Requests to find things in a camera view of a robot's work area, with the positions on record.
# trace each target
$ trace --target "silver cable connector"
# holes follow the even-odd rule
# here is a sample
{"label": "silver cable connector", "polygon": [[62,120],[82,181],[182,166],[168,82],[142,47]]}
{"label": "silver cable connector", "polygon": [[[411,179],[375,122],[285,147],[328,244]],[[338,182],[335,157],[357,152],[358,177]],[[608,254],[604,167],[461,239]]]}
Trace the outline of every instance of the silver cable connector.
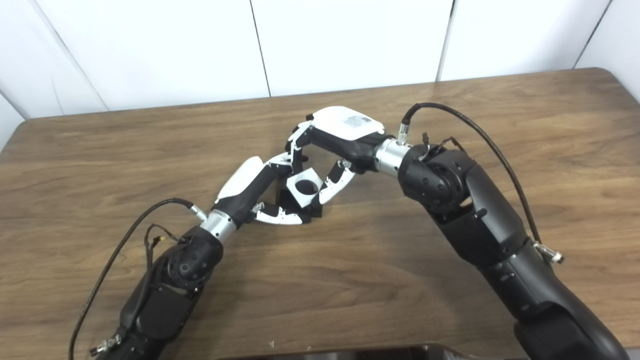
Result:
{"label": "silver cable connector", "polygon": [[258,211],[264,209],[264,202],[259,202],[256,205],[253,206],[253,208],[251,209],[251,212],[254,214],[257,214]]}
{"label": "silver cable connector", "polygon": [[406,145],[406,136],[409,133],[409,125],[400,124],[400,130],[398,131],[398,140],[396,143],[398,145]]}
{"label": "silver cable connector", "polygon": [[537,241],[533,242],[533,247],[540,253],[540,255],[549,259],[552,263],[561,264],[564,261],[564,256],[560,252],[552,250]]}
{"label": "silver cable connector", "polygon": [[189,210],[191,210],[191,212],[194,213],[200,219],[200,221],[207,220],[207,214],[205,214],[204,211],[200,210],[199,207],[195,206],[195,204],[193,204],[193,206],[191,206]]}
{"label": "silver cable connector", "polygon": [[338,166],[341,168],[351,168],[352,163],[349,160],[341,159],[338,160]]}
{"label": "silver cable connector", "polygon": [[116,334],[111,339],[104,340],[102,343],[100,343],[100,345],[98,345],[95,348],[89,350],[89,354],[92,357],[95,357],[100,353],[103,353],[105,351],[109,351],[109,349],[111,349],[113,347],[116,347],[116,346],[120,345],[121,343],[122,343],[122,338],[120,337],[119,334]]}

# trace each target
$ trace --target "label sticker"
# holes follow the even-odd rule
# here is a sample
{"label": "label sticker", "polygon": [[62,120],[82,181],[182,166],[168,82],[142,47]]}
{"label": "label sticker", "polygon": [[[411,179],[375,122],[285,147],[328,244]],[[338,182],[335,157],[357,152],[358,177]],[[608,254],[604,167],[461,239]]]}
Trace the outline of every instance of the label sticker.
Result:
{"label": "label sticker", "polygon": [[372,121],[373,120],[369,119],[368,117],[355,115],[355,116],[346,118],[342,122],[348,125],[351,129],[355,129],[357,127],[366,125],[367,123],[370,123]]}

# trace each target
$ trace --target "cable connector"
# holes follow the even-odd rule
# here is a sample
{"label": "cable connector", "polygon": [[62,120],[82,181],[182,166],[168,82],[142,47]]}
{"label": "cable connector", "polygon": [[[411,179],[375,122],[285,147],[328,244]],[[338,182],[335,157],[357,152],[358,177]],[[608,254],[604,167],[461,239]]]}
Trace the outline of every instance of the cable connector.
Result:
{"label": "cable connector", "polygon": [[409,133],[409,124],[405,124],[404,122],[400,124],[400,130],[398,131],[398,139],[396,143],[398,145],[406,145],[406,137]]}
{"label": "cable connector", "polygon": [[352,165],[353,165],[352,162],[350,162],[349,160],[345,160],[345,159],[338,160],[338,166],[341,168],[351,169]]}
{"label": "cable connector", "polygon": [[251,209],[251,212],[254,214],[257,214],[258,211],[264,209],[264,202],[259,202],[256,205],[253,206],[253,208]]}
{"label": "cable connector", "polygon": [[156,237],[153,239],[153,242],[151,243],[151,249],[155,248],[155,247],[156,247],[156,245],[158,245],[158,243],[159,243],[160,241],[165,241],[165,240],[166,240],[166,238],[165,238],[164,236],[156,236]]}
{"label": "cable connector", "polygon": [[552,263],[561,264],[564,261],[564,256],[560,252],[552,250],[537,241],[533,241],[533,247],[540,253],[540,255],[549,259]]}
{"label": "cable connector", "polygon": [[191,210],[192,213],[194,213],[199,219],[200,221],[205,221],[207,220],[207,214],[205,214],[204,211],[202,211],[199,207],[197,207],[195,204],[193,204],[189,210]]}
{"label": "cable connector", "polygon": [[112,338],[104,340],[100,345],[89,350],[89,354],[92,357],[98,356],[103,352],[109,351],[111,348],[116,347],[122,343],[122,338],[119,334],[115,334]]}

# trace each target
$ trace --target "white fingertip pad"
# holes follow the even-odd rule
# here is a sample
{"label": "white fingertip pad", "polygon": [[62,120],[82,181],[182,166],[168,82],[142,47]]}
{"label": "white fingertip pad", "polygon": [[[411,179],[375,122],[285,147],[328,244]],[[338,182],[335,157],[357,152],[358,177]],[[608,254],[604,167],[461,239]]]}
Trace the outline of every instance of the white fingertip pad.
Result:
{"label": "white fingertip pad", "polygon": [[297,214],[285,214],[285,211],[280,208],[278,215],[275,217],[269,216],[261,211],[255,214],[255,219],[259,222],[265,222],[267,224],[275,225],[302,225],[302,219]]}
{"label": "white fingertip pad", "polygon": [[264,164],[258,156],[248,158],[227,180],[218,194],[218,199],[235,196],[246,189],[256,176],[262,171]]}
{"label": "white fingertip pad", "polygon": [[344,169],[342,176],[340,176],[340,180],[337,183],[332,183],[331,180],[327,179],[324,183],[326,184],[326,188],[320,190],[320,194],[318,195],[318,201],[320,205],[326,204],[329,200],[333,199],[336,194],[342,191],[347,184],[353,179],[355,173],[350,171],[349,169]]}
{"label": "white fingertip pad", "polygon": [[312,125],[344,140],[356,140],[385,130],[382,123],[344,106],[329,106],[316,111]]}
{"label": "white fingertip pad", "polygon": [[284,164],[289,164],[290,162],[291,162],[291,155],[288,152],[283,152],[269,159],[269,161],[267,161],[265,165],[270,165],[270,164],[284,165]]}
{"label": "white fingertip pad", "polygon": [[311,204],[318,190],[322,186],[322,179],[318,176],[313,168],[294,175],[287,179],[287,189],[291,192],[298,205],[301,208]]}

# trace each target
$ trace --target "black arm segment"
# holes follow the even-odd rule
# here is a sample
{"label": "black arm segment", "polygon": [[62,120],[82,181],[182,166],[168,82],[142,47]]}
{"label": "black arm segment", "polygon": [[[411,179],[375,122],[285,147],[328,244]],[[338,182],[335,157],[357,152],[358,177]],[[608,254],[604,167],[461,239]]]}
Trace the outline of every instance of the black arm segment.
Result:
{"label": "black arm segment", "polygon": [[[517,319],[531,360],[628,360],[607,327],[551,271],[522,220],[465,152],[429,157],[421,145],[403,159],[398,181],[421,203],[458,255],[474,265]],[[467,197],[471,203],[460,204]]]}
{"label": "black arm segment", "polygon": [[[151,286],[135,320],[132,315],[144,279],[133,291],[120,312],[116,330],[122,343],[100,353],[98,360],[156,360],[178,337],[223,255],[220,241],[198,226],[182,239],[184,243],[169,248],[154,261]],[[132,321],[135,324],[125,334]]]}
{"label": "black arm segment", "polygon": [[322,130],[314,129],[310,132],[308,141],[350,161],[357,174],[364,174],[366,171],[377,171],[374,165],[374,154],[380,144],[390,137],[389,134],[373,133],[357,140],[344,140]]}

